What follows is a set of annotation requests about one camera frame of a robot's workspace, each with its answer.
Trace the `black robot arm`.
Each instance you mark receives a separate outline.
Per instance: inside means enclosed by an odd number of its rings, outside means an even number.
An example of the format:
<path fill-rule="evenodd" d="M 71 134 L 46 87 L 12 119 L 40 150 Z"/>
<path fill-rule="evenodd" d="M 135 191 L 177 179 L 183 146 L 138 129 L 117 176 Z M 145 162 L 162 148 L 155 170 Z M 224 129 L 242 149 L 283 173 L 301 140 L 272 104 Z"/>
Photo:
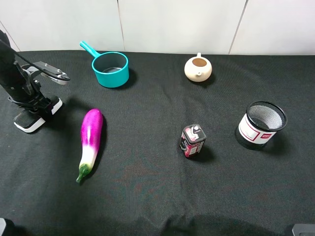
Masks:
<path fill-rule="evenodd" d="M 30 113 L 51 119 L 52 109 L 57 97 L 45 97 L 40 91 L 34 77 L 38 72 L 29 73 L 24 70 L 17 60 L 9 39 L 3 31 L 0 32 L 0 85 L 8 93 L 9 100 Z"/>

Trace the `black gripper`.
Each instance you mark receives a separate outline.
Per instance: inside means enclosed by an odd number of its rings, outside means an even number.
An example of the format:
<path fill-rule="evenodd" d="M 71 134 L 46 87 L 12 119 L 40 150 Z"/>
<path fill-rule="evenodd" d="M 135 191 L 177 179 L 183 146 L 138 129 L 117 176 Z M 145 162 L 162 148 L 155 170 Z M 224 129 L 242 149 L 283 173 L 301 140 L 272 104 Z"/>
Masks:
<path fill-rule="evenodd" d="M 52 119 L 55 98 L 42 97 L 39 87 L 17 61 L 0 64 L 0 85 L 9 94 L 10 102 L 20 108 L 34 110 L 44 120 Z"/>

